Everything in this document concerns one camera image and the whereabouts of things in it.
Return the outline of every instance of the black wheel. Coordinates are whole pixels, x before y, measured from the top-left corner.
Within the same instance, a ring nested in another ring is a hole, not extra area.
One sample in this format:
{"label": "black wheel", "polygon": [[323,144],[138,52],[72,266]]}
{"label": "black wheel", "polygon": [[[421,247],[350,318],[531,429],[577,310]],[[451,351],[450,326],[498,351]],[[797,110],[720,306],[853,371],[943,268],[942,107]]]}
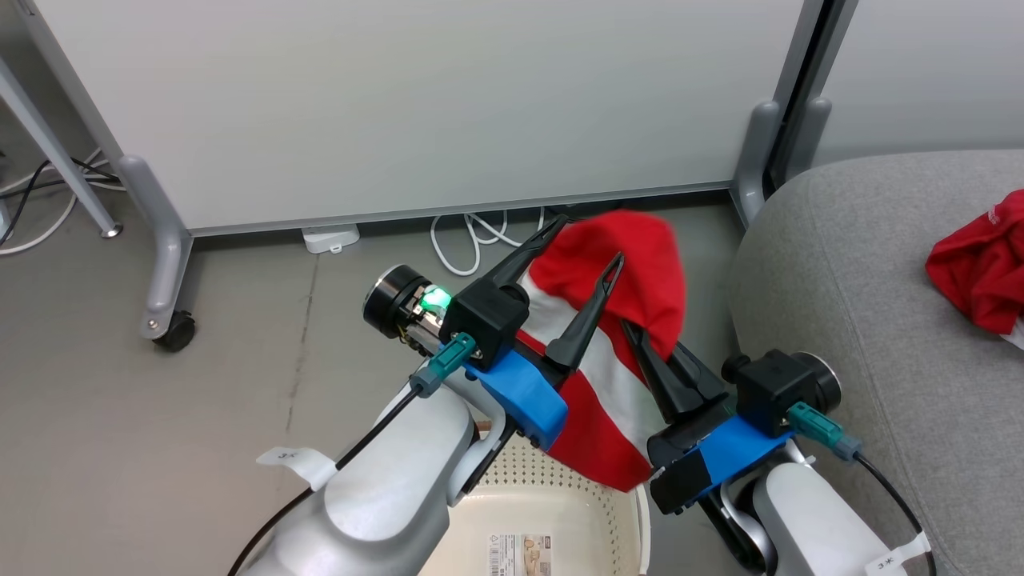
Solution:
{"label": "black wheel", "polygon": [[167,332],[164,332],[164,335],[154,342],[167,352],[181,352],[181,348],[187,346],[195,335],[196,320],[191,314],[183,310],[176,310],[171,315],[171,323],[167,326]]}

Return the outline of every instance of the white board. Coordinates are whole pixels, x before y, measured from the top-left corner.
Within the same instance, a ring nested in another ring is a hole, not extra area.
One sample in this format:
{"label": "white board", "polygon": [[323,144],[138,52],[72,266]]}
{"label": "white board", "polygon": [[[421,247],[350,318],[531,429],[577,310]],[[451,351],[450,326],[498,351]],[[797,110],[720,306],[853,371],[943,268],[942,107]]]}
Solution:
{"label": "white board", "polygon": [[821,95],[814,165],[934,150],[1024,148],[1024,4],[860,0]]}
{"label": "white board", "polygon": [[189,229],[732,177],[801,0],[37,0]]}

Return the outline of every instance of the gray ottoman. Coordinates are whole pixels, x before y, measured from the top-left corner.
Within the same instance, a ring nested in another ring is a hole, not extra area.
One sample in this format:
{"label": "gray ottoman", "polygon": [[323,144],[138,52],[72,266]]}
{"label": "gray ottoman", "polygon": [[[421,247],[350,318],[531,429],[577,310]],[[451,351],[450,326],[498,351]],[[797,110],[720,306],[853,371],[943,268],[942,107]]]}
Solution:
{"label": "gray ottoman", "polygon": [[[1024,574],[1024,351],[974,327],[924,269],[936,242],[1021,188],[1024,151],[823,166],[772,196],[729,282],[744,354],[807,351],[839,374],[836,418],[918,511],[940,573]],[[818,456],[887,544],[912,537],[870,476]]]}

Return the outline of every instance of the cable connector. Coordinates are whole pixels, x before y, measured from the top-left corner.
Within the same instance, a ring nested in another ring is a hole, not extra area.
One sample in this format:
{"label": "cable connector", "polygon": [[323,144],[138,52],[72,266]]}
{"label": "cable connector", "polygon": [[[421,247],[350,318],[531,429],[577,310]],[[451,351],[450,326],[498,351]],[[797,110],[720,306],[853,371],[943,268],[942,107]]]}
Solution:
{"label": "cable connector", "polygon": [[420,386],[420,398],[430,398],[430,395],[441,386],[444,378],[465,364],[474,352],[476,352],[476,340],[472,336],[465,332],[456,334],[444,347],[437,351],[426,366],[409,377],[409,385],[413,389]]}
{"label": "cable connector", "polygon": [[797,434],[823,444],[841,460],[852,462],[853,455],[861,451],[860,440],[843,434],[843,426],[804,402],[790,407],[786,415]]}

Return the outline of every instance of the floor crack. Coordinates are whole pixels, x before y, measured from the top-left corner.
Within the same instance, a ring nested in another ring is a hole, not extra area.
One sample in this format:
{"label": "floor crack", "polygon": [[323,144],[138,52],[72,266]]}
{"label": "floor crack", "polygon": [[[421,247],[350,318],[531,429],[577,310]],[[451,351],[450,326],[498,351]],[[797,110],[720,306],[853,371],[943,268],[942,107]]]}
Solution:
{"label": "floor crack", "polygon": [[313,310],[313,292],[316,289],[316,273],[319,272],[319,254],[313,260],[313,277],[309,282],[309,296],[306,298],[306,317],[302,323],[302,337],[299,338],[299,356],[295,360],[295,373],[292,375],[292,387],[288,390],[288,420],[285,422],[285,434],[292,431],[292,414],[295,411],[295,397],[299,394],[299,384],[302,383],[302,369],[306,365],[306,334],[309,332],[309,316]]}

